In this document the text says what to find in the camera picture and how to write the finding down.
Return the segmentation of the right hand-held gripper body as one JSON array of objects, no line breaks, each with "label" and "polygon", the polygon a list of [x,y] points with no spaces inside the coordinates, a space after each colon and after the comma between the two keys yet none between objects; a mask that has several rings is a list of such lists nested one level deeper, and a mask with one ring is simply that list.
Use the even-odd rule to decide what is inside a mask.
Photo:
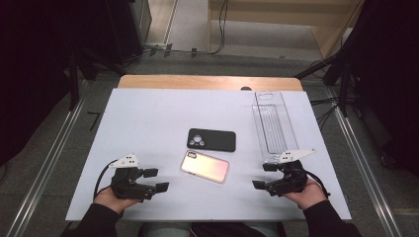
[{"label": "right hand-held gripper body", "polygon": [[271,196],[282,196],[288,193],[300,193],[307,181],[307,172],[300,159],[316,152],[310,150],[285,150],[281,154],[273,154],[266,163],[278,165],[278,171],[284,175],[281,179],[266,184],[266,191]]}]

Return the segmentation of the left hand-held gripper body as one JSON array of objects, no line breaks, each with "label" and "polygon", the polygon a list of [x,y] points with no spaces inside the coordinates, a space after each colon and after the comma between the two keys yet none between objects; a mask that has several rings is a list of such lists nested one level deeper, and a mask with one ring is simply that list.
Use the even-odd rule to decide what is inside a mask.
[{"label": "left hand-held gripper body", "polygon": [[135,154],[130,153],[121,159],[111,162],[108,167],[115,170],[111,180],[111,189],[117,198],[151,199],[156,194],[156,188],[150,185],[138,184],[137,173],[139,161]]}]

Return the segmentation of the clear plastic tray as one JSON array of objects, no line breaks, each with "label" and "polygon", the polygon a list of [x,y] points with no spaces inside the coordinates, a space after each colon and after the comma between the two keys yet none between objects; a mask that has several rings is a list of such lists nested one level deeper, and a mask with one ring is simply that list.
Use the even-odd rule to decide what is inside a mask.
[{"label": "clear plastic tray", "polygon": [[280,163],[283,155],[298,150],[281,92],[255,92],[252,110],[264,163]]}]

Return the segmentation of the phone with iridescent back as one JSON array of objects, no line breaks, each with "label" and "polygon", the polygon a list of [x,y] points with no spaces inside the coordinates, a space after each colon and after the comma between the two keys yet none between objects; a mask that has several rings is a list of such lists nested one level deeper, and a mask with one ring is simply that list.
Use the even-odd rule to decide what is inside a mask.
[{"label": "phone with iridescent back", "polygon": [[187,151],[181,165],[183,172],[217,183],[223,183],[228,172],[229,163],[206,154]]}]

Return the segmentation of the person's left hand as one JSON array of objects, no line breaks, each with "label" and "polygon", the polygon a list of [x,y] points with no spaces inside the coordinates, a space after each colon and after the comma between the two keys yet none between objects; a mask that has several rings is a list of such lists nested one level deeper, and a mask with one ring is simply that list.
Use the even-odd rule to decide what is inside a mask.
[{"label": "person's left hand", "polygon": [[103,205],[117,214],[121,214],[125,209],[138,203],[137,199],[120,199],[115,196],[111,188],[99,191],[93,203]]}]

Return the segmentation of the person's right hand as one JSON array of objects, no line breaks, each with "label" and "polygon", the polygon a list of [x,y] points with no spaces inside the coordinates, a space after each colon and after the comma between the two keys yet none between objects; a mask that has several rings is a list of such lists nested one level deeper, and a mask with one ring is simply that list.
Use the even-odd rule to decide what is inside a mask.
[{"label": "person's right hand", "polygon": [[306,210],[319,202],[327,200],[321,187],[310,179],[307,180],[304,189],[300,193],[288,193],[284,194],[284,197],[296,203],[302,210]]}]

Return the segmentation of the black phone case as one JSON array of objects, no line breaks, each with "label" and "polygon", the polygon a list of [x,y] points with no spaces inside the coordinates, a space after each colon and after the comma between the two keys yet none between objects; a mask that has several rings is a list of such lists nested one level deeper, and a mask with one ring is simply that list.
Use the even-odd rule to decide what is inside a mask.
[{"label": "black phone case", "polygon": [[236,134],[233,131],[191,128],[187,146],[194,149],[234,152]]}]

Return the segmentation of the black stand legs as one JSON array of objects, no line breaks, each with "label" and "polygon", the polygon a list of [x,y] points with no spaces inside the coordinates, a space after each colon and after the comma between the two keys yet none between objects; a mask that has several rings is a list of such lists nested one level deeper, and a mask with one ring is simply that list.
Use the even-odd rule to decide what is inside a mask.
[{"label": "black stand legs", "polygon": [[323,84],[332,86],[340,81],[340,90],[338,97],[338,108],[344,117],[347,116],[347,96],[350,81],[350,63],[338,53],[319,61],[312,63],[307,69],[297,73],[294,78],[301,80],[308,75],[313,74],[320,69],[327,67],[327,71],[322,79]]},{"label": "black stand legs", "polygon": [[126,72],[121,67],[118,67],[116,64],[93,50],[74,47],[70,50],[68,56],[68,79],[70,84],[69,91],[71,95],[69,106],[70,111],[74,111],[77,103],[80,101],[78,71],[81,71],[87,80],[95,80],[98,75],[98,71],[93,66],[94,61],[99,62],[120,76],[126,75]]}]

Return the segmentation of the black curtain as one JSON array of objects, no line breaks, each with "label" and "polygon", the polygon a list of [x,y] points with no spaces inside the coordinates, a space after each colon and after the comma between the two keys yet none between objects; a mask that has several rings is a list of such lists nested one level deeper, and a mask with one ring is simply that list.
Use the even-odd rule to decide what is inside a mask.
[{"label": "black curtain", "polygon": [[71,90],[75,24],[93,0],[0,0],[0,166]]},{"label": "black curtain", "polygon": [[358,106],[384,164],[419,177],[419,0],[365,0],[348,41]]}]

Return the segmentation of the light wooden shelf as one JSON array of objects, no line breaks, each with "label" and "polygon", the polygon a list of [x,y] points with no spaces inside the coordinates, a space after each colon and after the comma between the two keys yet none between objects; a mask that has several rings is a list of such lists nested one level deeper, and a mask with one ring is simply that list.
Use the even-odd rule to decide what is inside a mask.
[{"label": "light wooden shelf", "polygon": [[323,58],[331,56],[340,38],[353,27],[365,0],[228,0],[233,22],[310,26]]}]

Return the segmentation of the metal floor rail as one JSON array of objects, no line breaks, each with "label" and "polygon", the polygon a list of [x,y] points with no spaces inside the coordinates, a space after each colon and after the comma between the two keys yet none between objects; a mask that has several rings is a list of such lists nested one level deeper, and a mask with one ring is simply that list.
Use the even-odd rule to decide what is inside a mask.
[{"label": "metal floor rail", "polygon": [[74,109],[67,113],[55,140],[53,141],[31,188],[25,195],[14,221],[6,237],[22,237],[42,197],[42,193],[59,160],[60,154],[66,144],[68,136],[76,123],[85,104],[85,98],[76,103]]},{"label": "metal floor rail", "polygon": [[347,140],[352,157],[372,201],[377,217],[383,227],[386,237],[403,237],[387,200],[378,185],[377,179],[367,161],[364,151],[355,135],[348,118],[341,112],[338,101],[334,100],[334,114]]}]

